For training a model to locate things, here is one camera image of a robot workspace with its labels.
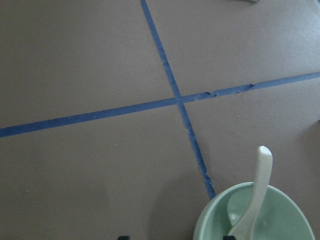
light green bowl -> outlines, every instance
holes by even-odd
[[[242,213],[251,199],[252,182],[232,186],[212,199],[202,211],[193,240],[223,240],[232,228],[227,213],[229,198],[237,192],[241,196]],[[256,220],[254,240],[315,240],[311,227],[298,206],[282,191],[268,186],[264,202]]]

spoon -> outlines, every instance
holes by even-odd
[[[233,195],[227,203],[227,213],[232,225],[234,225],[228,233],[228,236],[234,236],[236,240],[252,240],[253,231],[261,206],[264,202],[268,189],[268,184],[272,169],[272,154],[265,146],[260,146],[257,150],[257,165],[255,170],[254,184],[250,203],[238,220],[233,214],[233,206],[237,205],[239,199]]]

plastic spoon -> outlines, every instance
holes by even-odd
[[[268,184],[272,169],[272,154],[265,146],[260,146],[257,150],[257,166],[255,170],[252,197],[245,213],[240,220],[229,231],[228,236],[234,236],[236,240],[252,240],[254,226],[260,212],[262,203],[268,189]],[[237,198],[231,196],[227,204],[228,216],[233,223],[234,216],[232,211],[233,205],[237,205]]]

white spoon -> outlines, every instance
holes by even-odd
[[[270,180],[272,161],[270,150],[265,146],[260,146],[257,150],[257,165],[250,203],[243,216],[229,231],[228,236],[234,236],[236,240],[253,239],[254,226]],[[229,199],[227,209],[232,207],[230,205],[232,205],[232,197]]]

blue line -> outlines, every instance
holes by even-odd
[[[301,81],[306,81],[306,80],[316,79],[316,78],[320,78],[320,72],[286,77],[286,78],[270,80],[270,81],[263,81],[263,82],[258,82],[256,84],[247,84],[242,86],[224,88],[224,89],[215,90],[212,93],[201,92],[201,93],[182,96],[181,99],[184,103],[190,103],[193,101],[221,97],[225,95],[242,93],[242,92],[257,90],[257,89],[271,88],[279,85],[291,84],[291,83],[296,83],[296,82],[301,82]],[[9,127],[0,128],[0,138],[34,132],[38,130],[56,128],[56,127],[61,127],[61,126],[66,126],[71,124],[83,123],[83,122],[93,121],[97,119],[110,118],[110,117],[120,116],[124,114],[131,114],[131,113],[136,113],[140,111],[157,109],[157,108],[172,106],[175,104],[176,104],[176,100],[174,98],[168,98],[168,99],[163,99],[158,101],[140,103],[136,105],[118,107],[114,109],[83,113],[83,114],[73,115],[73,116],[59,117],[55,119],[38,121],[38,122],[27,123],[27,124],[16,125],[16,126],[9,126]]]
[[[190,139],[190,142],[191,142],[191,145],[192,145],[192,148],[193,148],[197,163],[198,163],[199,168],[201,170],[201,174],[202,174],[205,186],[206,186],[206,190],[207,190],[207,192],[209,194],[209,197],[211,199],[213,199],[216,196],[216,193],[215,193],[215,190],[213,188],[212,181],[211,181],[210,177],[207,174],[207,167],[206,167],[206,165],[204,163],[204,160],[203,160],[203,157],[202,157],[202,154],[201,154],[201,151],[200,151],[200,147],[199,147],[196,135],[195,135],[194,130],[192,128],[192,125],[191,125],[191,122],[190,122],[186,107],[185,107],[183,99],[181,97],[181,94],[180,94],[178,85],[176,83],[174,74],[173,74],[173,72],[171,70],[171,67],[170,67],[170,64],[168,62],[166,52],[165,52],[165,50],[164,50],[164,48],[162,46],[162,43],[160,41],[160,38],[159,38],[159,35],[158,35],[158,32],[157,32],[154,20],[152,19],[152,16],[150,14],[150,11],[149,11],[149,8],[148,8],[146,0],[141,0],[141,6],[142,6],[142,9],[143,9],[143,12],[144,12],[144,15],[145,15],[145,19],[146,19],[146,21],[147,21],[147,23],[149,25],[149,28],[150,28],[154,43],[156,45],[156,49],[158,50],[159,56],[160,56],[160,58],[162,60],[163,68],[165,70],[165,74],[166,74],[166,76],[167,76],[167,78],[169,80],[169,83],[171,85],[171,89],[172,89],[174,98],[176,100],[176,104],[177,104],[177,106],[179,108],[181,117],[183,119],[184,126],[188,130],[189,139]]]
[[[175,105],[174,98],[0,128],[0,138]]]

